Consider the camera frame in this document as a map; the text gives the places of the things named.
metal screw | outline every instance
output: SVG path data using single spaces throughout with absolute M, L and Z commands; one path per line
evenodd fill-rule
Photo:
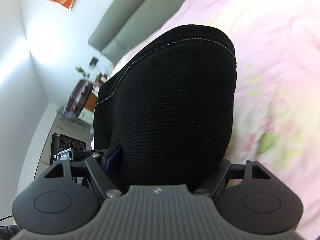
M 94 154 L 92 154 L 92 157 L 93 157 L 93 158 L 98 158 L 98 157 L 100 157 L 100 154 L 94 153 Z
M 110 198 L 120 197 L 122 192 L 119 189 L 110 189 L 106 192 L 106 196 Z
M 210 195 L 210 191 L 204 188 L 196 189 L 193 193 L 197 197 L 208 197 Z

camera lens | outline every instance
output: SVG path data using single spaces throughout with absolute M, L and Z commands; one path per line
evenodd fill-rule
M 82 143 L 79 143 L 79 146 L 78 146 L 78 147 L 79 147 L 79 150 L 80 150 L 80 151 L 83 151 L 83 150 L 84 150 L 84 146 L 83 146 Z
M 71 148 L 76 148 L 76 147 L 77 147 L 77 144 L 76 144 L 75 141 L 70 141 L 69 146 L 70 146 Z
M 67 140 L 66 140 L 65 138 L 62 138 L 62 139 L 61 139 L 61 144 L 62 144 L 63 146 L 66 146 L 66 145 L 67 145 Z

pink blanket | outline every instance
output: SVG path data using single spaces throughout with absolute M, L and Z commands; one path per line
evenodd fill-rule
M 232 163 L 257 159 L 303 201 L 297 231 L 320 235 L 320 0 L 186 0 L 125 55 L 119 71 L 162 33 L 184 24 L 221 29 L 237 58 Z

gray upholstered headboard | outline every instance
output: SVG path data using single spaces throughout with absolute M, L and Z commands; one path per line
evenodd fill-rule
M 185 0 L 114 0 L 88 43 L 113 63 L 159 29 Z

ribbed gray panel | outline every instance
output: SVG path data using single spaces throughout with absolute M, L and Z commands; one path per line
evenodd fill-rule
M 43 236 L 21 231 L 13 240 L 302 240 L 294 230 L 272 236 L 235 228 L 218 213 L 210 198 L 192 195 L 185 185 L 131 186 L 129 192 L 108 199 L 96 217 L 78 230 Z

